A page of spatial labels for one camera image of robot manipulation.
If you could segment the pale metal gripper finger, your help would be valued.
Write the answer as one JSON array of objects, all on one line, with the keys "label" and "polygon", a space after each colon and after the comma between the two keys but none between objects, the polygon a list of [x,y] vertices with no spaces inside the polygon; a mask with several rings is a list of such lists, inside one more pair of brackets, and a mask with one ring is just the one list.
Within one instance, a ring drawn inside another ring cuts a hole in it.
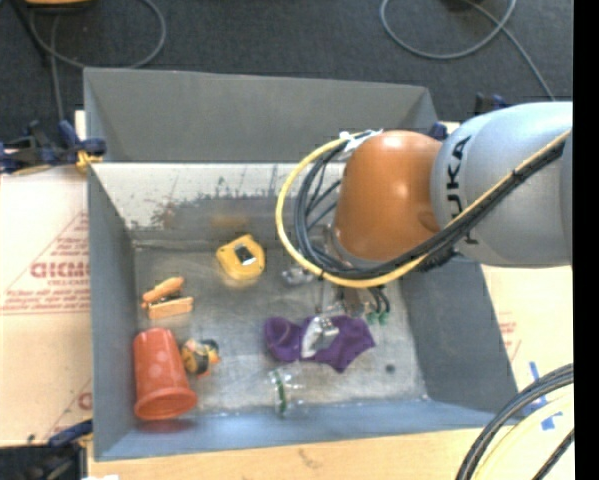
[{"label": "pale metal gripper finger", "polygon": [[330,318],[324,317],[321,320],[321,348],[328,349],[339,334],[338,327]]},{"label": "pale metal gripper finger", "polygon": [[315,316],[308,321],[301,340],[302,359],[313,357],[316,354],[318,346],[322,341],[323,333],[323,319],[320,316]]}]

